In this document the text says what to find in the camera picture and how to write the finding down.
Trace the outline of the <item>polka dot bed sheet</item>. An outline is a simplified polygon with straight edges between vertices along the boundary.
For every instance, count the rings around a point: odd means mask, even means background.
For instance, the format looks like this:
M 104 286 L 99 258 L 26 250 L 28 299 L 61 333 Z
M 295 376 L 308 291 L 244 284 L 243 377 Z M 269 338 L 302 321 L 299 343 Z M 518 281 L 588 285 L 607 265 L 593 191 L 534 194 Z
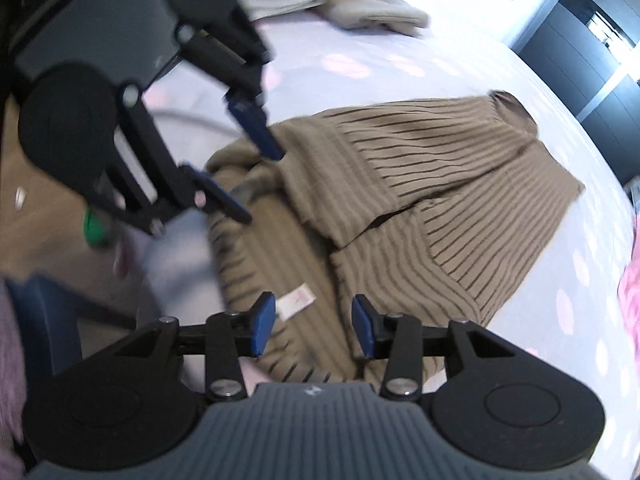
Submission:
M 265 20 L 258 28 L 276 52 L 264 79 L 271 127 L 337 108 L 493 91 L 512 94 L 528 111 L 539 140 L 582 192 L 488 324 L 452 321 L 488 328 L 586 384 L 605 418 L 591 465 L 606 478 L 629 478 L 639 455 L 639 375 L 617 289 L 634 241 L 632 208 L 570 111 L 503 44 L 441 32 L 345 32 L 310 12 Z M 221 95 L 201 70 L 180 64 L 144 98 L 171 154 L 208 174 L 213 154 L 248 140 L 224 114 Z M 142 269 L 150 302 L 142 318 L 172 315 L 200 324 L 215 313 L 240 312 L 224 301 L 210 241 L 213 215 L 190 210 L 149 244 Z M 276 322 L 314 299 L 308 288 L 274 296 Z

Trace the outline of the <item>brown striped shirt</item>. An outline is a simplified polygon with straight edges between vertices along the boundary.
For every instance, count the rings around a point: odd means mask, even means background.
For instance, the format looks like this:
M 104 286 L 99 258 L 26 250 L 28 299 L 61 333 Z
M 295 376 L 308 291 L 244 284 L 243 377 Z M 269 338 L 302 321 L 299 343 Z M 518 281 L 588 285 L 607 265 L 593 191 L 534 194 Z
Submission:
M 253 217 L 210 219 L 227 307 L 314 297 L 278 318 L 257 361 L 276 382 L 382 382 L 352 328 L 356 295 L 426 325 L 488 324 L 582 192 L 502 91 L 326 110 L 272 133 L 278 162 L 240 139 L 206 168 Z

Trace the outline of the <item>pink pillow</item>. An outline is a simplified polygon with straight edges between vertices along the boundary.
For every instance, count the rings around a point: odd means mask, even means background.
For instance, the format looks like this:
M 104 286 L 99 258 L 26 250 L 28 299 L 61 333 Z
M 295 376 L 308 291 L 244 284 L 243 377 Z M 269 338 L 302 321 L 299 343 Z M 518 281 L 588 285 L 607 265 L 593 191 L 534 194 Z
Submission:
M 640 238 L 639 215 L 634 218 L 634 244 L 631 258 L 625 266 L 617 289 L 618 304 L 628 334 L 634 341 L 634 353 L 639 357 L 640 312 Z

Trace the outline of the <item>black wardrobe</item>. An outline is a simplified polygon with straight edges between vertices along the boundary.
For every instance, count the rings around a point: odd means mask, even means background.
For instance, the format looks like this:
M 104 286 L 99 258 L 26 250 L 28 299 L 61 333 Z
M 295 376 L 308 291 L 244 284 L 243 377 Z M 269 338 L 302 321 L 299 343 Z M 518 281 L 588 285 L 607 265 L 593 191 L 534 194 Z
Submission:
M 639 174 L 639 0 L 558 0 L 518 56 L 620 183 Z

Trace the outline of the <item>tan folded garment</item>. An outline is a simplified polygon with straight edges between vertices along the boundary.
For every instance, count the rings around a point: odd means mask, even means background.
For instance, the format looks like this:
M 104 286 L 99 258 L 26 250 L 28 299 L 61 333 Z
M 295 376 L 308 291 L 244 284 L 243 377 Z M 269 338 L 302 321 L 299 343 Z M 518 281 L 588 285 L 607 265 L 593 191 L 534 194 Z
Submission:
M 341 29 L 385 28 L 410 37 L 430 22 L 424 11 L 402 0 L 326 0 L 317 13 Z

